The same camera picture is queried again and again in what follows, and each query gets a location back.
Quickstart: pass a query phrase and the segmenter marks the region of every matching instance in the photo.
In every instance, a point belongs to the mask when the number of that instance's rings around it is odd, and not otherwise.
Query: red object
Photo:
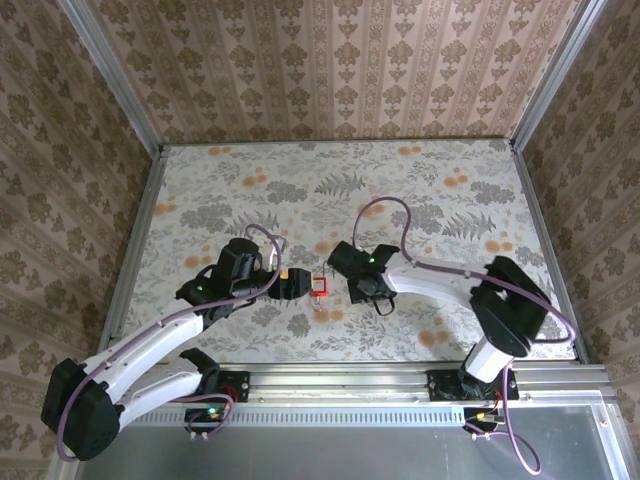
[[[322,289],[315,288],[316,282],[322,282]],[[312,297],[326,297],[327,290],[327,277],[313,277],[311,280],[311,296]]]

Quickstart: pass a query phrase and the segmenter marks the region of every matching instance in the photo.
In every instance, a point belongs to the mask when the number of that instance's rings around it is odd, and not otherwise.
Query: table surface
[[[470,263],[513,258],[557,305],[545,259],[506,140],[422,140],[170,147],[136,279],[128,334],[244,226],[257,222],[287,238],[286,267],[321,275],[349,240],[364,204],[403,198],[412,208],[408,248]],[[397,245],[405,214],[377,204],[361,222],[360,245]],[[260,299],[218,321],[180,350],[197,346],[219,362],[462,360],[482,336],[475,315],[415,295],[381,317],[351,305],[346,281],[327,268],[329,296]],[[547,317],[544,336],[564,335]],[[575,358],[567,345],[538,345],[531,359]]]

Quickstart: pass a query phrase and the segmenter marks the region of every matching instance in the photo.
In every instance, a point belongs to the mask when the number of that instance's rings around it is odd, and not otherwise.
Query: purple cable
[[[538,344],[559,344],[559,343],[565,343],[565,342],[573,342],[576,338],[576,331],[573,328],[573,326],[571,325],[571,323],[569,322],[569,320],[558,310],[556,309],[553,305],[551,305],[551,303],[546,302],[545,300],[543,300],[542,298],[538,297],[537,295],[534,295],[531,292],[528,292],[526,290],[524,290],[523,288],[518,287],[517,285],[513,285],[511,283],[505,282],[503,280],[500,280],[498,278],[493,278],[490,277],[489,275],[486,275],[484,273],[480,273],[480,272],[471,272],[471,271],[465,271],[463,269],[460,268],[453,268],[453,267],[442,267],[439,265],[432,265],[429,263],[424,263],[424,262],[420,262],[419,260],[414,260],[413,257],[411,255],[409,255],[409,252],[407,251],[407,234],[409,233],[409,227],[411,226],[411,209],[409,208],[409,205],[407,205],[407,203],[397,197],[392,197],[392,196],[386,196],[386,197],[378,197],[372,201],[370,201],[369,203],[367,203],[362,210],[360,211],[360,213],[358,214],[358,217],[356,218],[356,221],[353,225],[353,234],[351,236],[351,243],[354,247],[356,247],[356,238],[357,238],[357,234],[358,234],[358,225],[360,223],[360,220],[362,219],[364,213],[372,206],[375,205],[376,203],[379,202],[385,202],[385,201],[391,201],[391,202],[396,202],[399,203],[400,205],[402,205],[405,209],[405,211],[407,212],[407,220],[404,224],[404,228],[402,230],[402,237],[400,238],[400,251],[402,252],[402,255],[407,259],[407,261],[411,262],[413,265],[420,267],[420,268],[424,268],[426,270],[431,270],[433,272],[441,272],[441,273],[451,273],[454,275],[462,275],[462,276],[471,276],[473,278],[478,278],[480,280],[483,281],[487,281],[487,282],[491,282],[494,285],[497,285],[499,287],[502,287],[506,290],[510,290],[514,293],[517,293],[518,295],[521,295],[523,297],[525,297],[526,299],[536,303],[537,305],[540,305],[542,308],[544,308],[545,310],[547,310],[548,312],[552,313],[553,315],[556,316],[556,318],[558,318],[558,320],[560,320],[565,328],[567,329],[567,336],[564,338],[554,338],[554,339],[536,339],[534,341],[534,343],[538,343]],[[513,433],[513,430],[511,428],[511,418],[509,417],[509,409],[507,407],[507,380],[509,377],[509,366],[506,366],[503,370],[503,386],[502,386],[502,391],[503,393],[503,404],[504,404],[504,417],[505,417],[505,422],[506,422],[506,427],[507,427],[507,431],[506,432],[491,432],[489,433],[490,436],[508,436],[509,439],[511,440],[511,445],[513,446],[513,449],[516,453],[516,456],[518,457],[518,460],[520,460],[520,463],[522,464],[522,466],[524,467],[524,469],[529,472],[531,475],[540,475],[540,473],[542,472],[542,466],[540,464],[540,458],[538,457],[538,454],[536,453],[536,451],[533,449],[533,447],[531,446],[531,444],[529,442],[527,442],[524,438],[522,438],[520,435],[516,435],[515,433]],[[480,430],[478,427],[476,427],[475,425],[472,425],[470,423],[466,424],[467,427],[469,427],[470,429],[476,431],[477,433],[480,433],[482,435],[484,435],[484,431]],[[518,447],[518,444],[516,442],[516,439],[520,440],[528,449],[529,451],[531,451],[531,453],[533,454],[533,457],[536,460],[536,468],[532,469],[529,464],[524,460],[524,457],[522,456],[522,453],[520,452],[520,448]]]
[[[358,217],[356,218],[356,221],[353,225],[353,234],[351,236],[351,243],[352,245],[355,247],[356,246],[356,237],[357,237],[357,232],[358,232],[358,224],[360,223],[360,220],[362,219],[362,216],[364,214],[364,212],[366,212],[372,205],[375,205],[376,203],[379,202],[385,202],[385,201],[391,201],[391,202],[396,202],[399,203],[400,205],[402,205],[404,207],[404,209],[407,212],[407,221],[404,224],[404,228],[402,230],[402,237],[400,238],[400,251],[402,252],[402,255],[404,255],[404,257],[411,262],[412,264],[420,267],[420,268],[424,268],[426,270],[431,270],[433,272],[441,272],[441,273],[451,273],[454,275],[462,275],[462,276],[466,276],[466,275],[470,275],[473,278],[478,278],[480,280],[486,280],[487,282],[491,282],[494,285],[498,285],[499,287],[502,287],[506,290],[510,290],[514,293],[517,293],[518,295],[522,295],[523,297],[525,297],[528,300],[531,300],[532,302],[540,305],[542,308],[544,308],[545,310],[547,310],[548,312],[552,313],[556,318],[558,318],[558,320],[560,320],[565,328],[568,331],[568,335],[564,338],[553,338],[553,339],[536,339],[535,343],[538,344],[558,344],[558,343],[566,343],[566,342],[573,342],[576,338],[576,331],[573,328],[573,326],[571,325],[571,323],[569,322],[569,320],[557,309],[555,308],[553,305],[551,305],[551,303],[546,302],[545,300],[543,300],[542,298],[540,298],[537,295],[534,295],[531,292],[528,292],[526,290],[524,290],[523,288],[518,287],[517,285],[513,285],[511,283],[505,282],[503,280],[500,280],[499,278],[493,278],[490,277],[489,275],[486,275],[484,273],[480,273],[480,272],[469,272],[469,271],[465,271],[461,268],[453,268],[453,267],[441,267],[439,265],[432,265],[430,263],[424,263],[424,262],[420,262],[418,260],[414,260],[413,257],[411,255],[409,255],[409,252],[407,251],[407,234],[409,233],[409,227],[411,226],[411,209],[409,208],[409,205],[406,204],[406,202],[400,198],[397,197],[379,197],[376,198],[375,200],[370,201],[369,203],[367,203],[364,208],[360,211],[360,213],[358,214]]]
[[[65,404],[64,409],[62,410],[62,414],[60,415],[60,422],[58,423],[58,433],[57,433],[57,438],[56,438],[56,450],[57,450],[58,455],[60,456],[60,458],[62,460],[64,460],[65,462],[73,462],[73,461],[77,460],[77,457],[72,457],[70,455],[67,455],[67,453],[64,451],[64,429],[65,429],[65,427],[67,425],[67,419],[69,418],[69,412],[71,411],[71,407],[73,406],[74,402],[77,400],[78,396],[80,395],[80,392],[82,392],[82,389],[84,389],[84,387],[86,387],[87,384],[91,380],[93,380],[97,375],[99,375],[104,370],[106,370],[114,361],[116,361],[118,359],[118,357],[120,355],[122,355],[124,353],[127,353],[135,345],[137,345],[142,340],[147,338],[153,332],[155,332],[156,330],[159,330],[161,328],[164,328],[169,322],[175,320],[176,318],[180,318],[183,315],[187,315],[189,313],[193,313],[193,312],[196,312],[196,311],[205,310],[207,308],[221,307],[221,306],[224,306],[224,305],[234,304],[236,302],[244,302],[244,301],[247,301],[247,300],[251,300],[252,298],[255,298],[255,297],[258,297],[258,296],[262,295],[267,290],[269,290],[269,288],[271,288],[271,285],[273,285],[275,283],[275,281],[278,279],[278,277],[280,276],[280,269],[282,267],[282,251],[280,250],[280,245],[278,245],[278,242],[276,241],[275,237],[273,235],[271,235],[266,229],[264,229],[263,227],[261,227],[260,225],[258,225],[256,223],[251,223],[251,224],[249,224],[249,225],[247,225],[245,227],[245,235],[247,237],[251,238],[251,235],[249,234],[249,230],[252,229],[252,228],[256,229],[256,230],[259,230],[260,232],[265,234],[265,236],[271,241],[271,243],[273,244],[273,246],[274,246],[274,248],[276,250],[276,257],[278,259],[278,263],[276,264],[276,270],[275,270],[273,276],[269,279],[269,281],[263,287],[261,287],[258,290],[256,290],[254,293],[250,293],[248,295],[243,295],[243,296],[237,297],[237,298],[229,298],[229,299],[226,299],[226,300],[219,300],[217,302],[205,303],[203,305],[198,305],[198,306],[195,306],[195,307],[185,308],[184,310],[180,310],[180,311],[178,311],[176,313],[173,313],[173,314],[163,318],[162,320],[154,323],[147,330],[144,330],[144,331],[140,332],[136,337],[134,337],[132,340],[130,340],[129,343],[125,344],[120,350],[115,352],[113,355],[111,355],[109,358],[107,358],[104,362],[102,362],[100,365],[98,365],[95,370],[93,370],[91,373],[89,373],[78,384],[76,389],[69,396],[69,400],[67,400],[67,403]],[[219,427],[222,426],[222,424],[224,422],[225,421],[223,420],[220,423]]]
[[[227,414],[224,417],[222,417],[222,420],[220,421],[220,423],[218,423],[216,428],[210,434],[208,434],[209,437],[213,437],[215,434],[217,434],[220,431],[223,425],[227,423],[227,421],[231,417],[231,414],[233,413],[233,409],[236,406],[236,403],[233,401],[233,399],[229,395],[225,395],[224,393],[211,393],[211,394],[205,394],[205,395],[196,395],[193,397],[179,397],[179,398],[173,399],[172,402],[191,403],[191,402],[201,402],[203,400],[211,400],[213,398],[221,398],[222,400],[226,400],[229,403],[229,411],[227,412]],[[195,422],[195,419],[199,416],[200,415],[195,415],[189,419],[189,422],[187,423],[187,431],[189,433],[191,433],[191,426]]]

